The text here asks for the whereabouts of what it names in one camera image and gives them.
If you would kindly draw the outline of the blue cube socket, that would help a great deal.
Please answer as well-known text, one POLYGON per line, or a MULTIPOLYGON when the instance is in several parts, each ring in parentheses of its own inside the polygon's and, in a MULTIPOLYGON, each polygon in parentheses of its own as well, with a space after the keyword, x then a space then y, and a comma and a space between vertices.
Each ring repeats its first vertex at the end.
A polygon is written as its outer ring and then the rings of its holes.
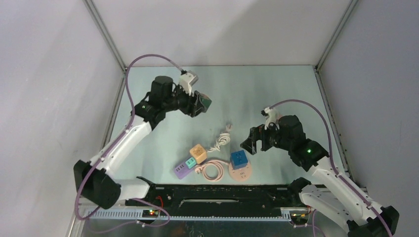
POLYGON ((247 166, 249 161, 247 159, 245 151, 240 150, 240 151, 231 153, 230 163, 232 165, 233 170, 244 168, 245 166, 247 166))

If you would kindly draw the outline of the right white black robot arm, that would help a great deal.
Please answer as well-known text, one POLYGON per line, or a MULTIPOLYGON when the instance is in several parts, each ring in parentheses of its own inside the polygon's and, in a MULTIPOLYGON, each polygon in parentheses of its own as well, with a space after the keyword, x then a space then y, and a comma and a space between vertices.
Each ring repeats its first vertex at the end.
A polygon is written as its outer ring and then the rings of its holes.
POLYGON ((339 225, 349 237, 392 237, 399 212, 384 207, 361 190, 343 171, 332 164, 331 155, 316 141, 308 139, 297 116, 283 116, 278 122, 252 127, 240 146, 250 154, 278 148, 287 151, 294 164, 310 179, 320 181, 324 193, 311 180, 300 177, 288 186, 287 199, 293 206, 313 207, 339 225))

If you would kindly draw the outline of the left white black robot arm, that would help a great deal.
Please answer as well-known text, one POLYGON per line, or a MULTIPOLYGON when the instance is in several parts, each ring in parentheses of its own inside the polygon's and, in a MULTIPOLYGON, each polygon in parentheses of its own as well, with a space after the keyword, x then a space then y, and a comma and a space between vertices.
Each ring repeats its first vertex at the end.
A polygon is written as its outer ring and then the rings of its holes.
POLYGON ((181 111, 194 118, 208 110, 211 100, 192 90, 197 81, 198 77, 191 72, 181 75, 177 84, 167 76, 155 77, 150 91, 132 108, 121 133, 89 161, 79 160, 74 165, 77 196, 103 209, 111 208, 119 200, 132 198, 137 198, 143 205, 152 205, 156 192, 147 182, 138 178, 118 180, 116 171, 168 112, 181 111))

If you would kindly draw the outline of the dark green cube socket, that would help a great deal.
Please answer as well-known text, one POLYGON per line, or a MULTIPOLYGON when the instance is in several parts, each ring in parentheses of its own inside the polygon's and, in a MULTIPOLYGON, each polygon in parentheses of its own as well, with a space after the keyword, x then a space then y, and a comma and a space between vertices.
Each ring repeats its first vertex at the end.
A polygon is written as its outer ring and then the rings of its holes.
POLYGON ((212 100, 205 94, 200 94, 200 103, 201 103, 201 111, 202 113, 206 113, 209 107, 212 104, 212 100))

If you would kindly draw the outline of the teal USB charger plug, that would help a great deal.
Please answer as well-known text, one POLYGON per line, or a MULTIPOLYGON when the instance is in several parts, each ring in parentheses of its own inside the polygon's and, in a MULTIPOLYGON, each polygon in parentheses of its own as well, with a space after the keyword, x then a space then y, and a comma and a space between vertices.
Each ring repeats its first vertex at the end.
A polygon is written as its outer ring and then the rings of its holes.
POLYGON ((189 169, 192 169, 195 165, 197 165, 197 162, 193 157, 190 157, 185 161, 185 164, 189 169))

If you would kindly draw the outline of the beige cube socket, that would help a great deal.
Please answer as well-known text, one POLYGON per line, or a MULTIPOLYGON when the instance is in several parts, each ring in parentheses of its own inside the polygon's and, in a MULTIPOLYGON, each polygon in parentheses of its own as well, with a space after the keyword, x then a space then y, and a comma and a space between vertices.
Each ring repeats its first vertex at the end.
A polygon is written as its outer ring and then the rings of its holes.
POLYGON ((208 158, 207 151, 201 144, 196 144, 189 150, 189 153, 197 164, 203 163, 208 158))

